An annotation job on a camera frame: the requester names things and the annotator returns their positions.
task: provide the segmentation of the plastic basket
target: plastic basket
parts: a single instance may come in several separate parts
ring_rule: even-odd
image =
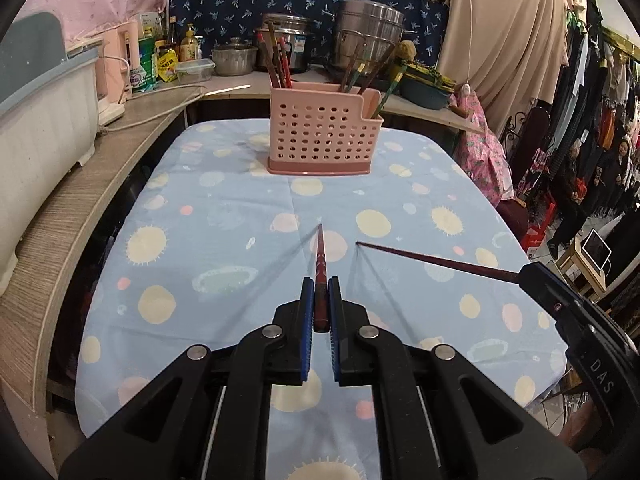
[[[380,92],[337,92],[339,85],[294,82],[271,89],[268,170],[276,174],[369,173],[382,118],[370,116]]]

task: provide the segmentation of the green bowl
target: green bowl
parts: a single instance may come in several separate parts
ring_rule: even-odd
[[[422,108],[440,110],[449,105],[450,93],[410,77],[403,77],[400,81],[400,95]]]

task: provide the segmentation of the tablecloth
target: tablecloth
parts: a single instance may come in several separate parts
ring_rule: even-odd
[[[520,270],[525,253],[435,142],[382,128],[371,173],[265,170],[267,120],[187,128],[118,234],[88,313],[76,408],[92,434],[191,344],[239,342],[314,275],[319,222],[329,276],[373,324],[430,349],[446,342],[525,405],[564,372],[551,318],[516,285],[369,249],[357,240]],[[267,478],[380,478],[369,387],[333,381],[315,334],[303,386],[274,386]]]

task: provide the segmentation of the cooking pot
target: cooking pot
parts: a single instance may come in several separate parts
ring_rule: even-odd
[[[255,54],[258,48],[240,43],[240,38],[231,38],[231,43],[211,49],[211,59],[216,64],[216,75],[245,75],[254,71]]]
[[[365,47],[356,66],[366,61],[367,75],[380,63],[390,44],[400,43],[404,30],[404,14],[393,7],[369,0],[342,0],[338,9],[334,33],[333,65],[346,70],[351,55],[359,43]]]
[[[266,13],[262,15],[262,26],[255,29],[255,33],[262,33],[264,42],[267,44],[267,51],[273,56],[271,47],[271,37],[269,34],[269,22],[273,22],[273,28],[276,35],[276,41],[280,41],[280,37],[284,38],[284,42],[289,52],[289,70],[292,73],[306,72],[307,58],[305,56],[306,39],[310,36],[309,24],[310,20],[302,16],[293,16],[291,14]],[[262,54],[258,53],[258,59],[255,64],[259,70],[266,72],[267,65],[262,58]]]

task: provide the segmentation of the shoe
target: shoe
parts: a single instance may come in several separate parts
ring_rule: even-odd
[[[558,259],[558,244],[551,239],[546,241],[546,246],[549,248],[549,254],[551,254],[553,260],[556,261]]]

